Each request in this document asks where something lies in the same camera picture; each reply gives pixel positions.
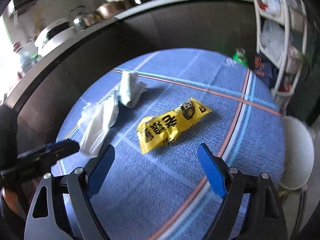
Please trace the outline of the person's left hand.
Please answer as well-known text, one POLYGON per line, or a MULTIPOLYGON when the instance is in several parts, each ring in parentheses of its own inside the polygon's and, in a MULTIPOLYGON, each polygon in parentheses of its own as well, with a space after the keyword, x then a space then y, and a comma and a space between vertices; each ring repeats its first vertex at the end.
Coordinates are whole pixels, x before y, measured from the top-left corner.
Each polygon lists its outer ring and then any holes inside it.
POLYGON ((26 221, 27 215, 25 214, 25 211, 21 206, 20 201, 18 200, 17 194, 6 188, 2 189, 2 194, 9 209, 13 211, 16 215, 21 217, 24 221, 26 221))

